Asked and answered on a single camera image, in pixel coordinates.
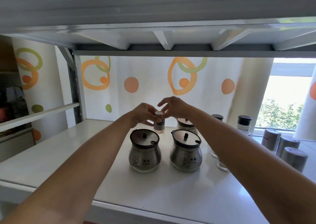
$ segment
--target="white countertop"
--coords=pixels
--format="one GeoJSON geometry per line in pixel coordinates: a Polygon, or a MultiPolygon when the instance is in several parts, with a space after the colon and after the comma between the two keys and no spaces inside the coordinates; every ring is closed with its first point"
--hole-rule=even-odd
{"type": "MultiPolygon", "coordinates": [[[[37,188],[79,146],[109,124],[111,122],[85,120],[0,163],[0,186],[7,183],[5,186],[12,185],[15,188],[16,184],[37,188]]],[[[127,207],[162,214],[171,219],[186,219],[179,223],[268,223],[235,177],[217,168],[216,159],[211,157],[211,149],[203,138],[200,169],[193,173],[176,170],[169,160],[173,144],[172,130],[166,128],[165,134],[160,137],[160,166],[146,174],[138,173],[129,166],[129,133],[94,197],[99,202],[93,202],[92,205],[109,203],[122,210],[127,207]]],[[[300,149],[309,154],[304,174],[316,182],[316,151],[304,144],[300,145],[300,149]]]]}

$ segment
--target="tree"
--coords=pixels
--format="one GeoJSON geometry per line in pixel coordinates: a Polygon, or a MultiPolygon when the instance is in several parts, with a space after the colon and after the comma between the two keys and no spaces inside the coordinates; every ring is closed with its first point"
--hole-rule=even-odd
{"type": "Polygon", "coordinates": [[[256,126],[295,130],[302,109],[303,104],[290,104],[283,109],[274,100],[267,100],[261,105],[256,126]]]}

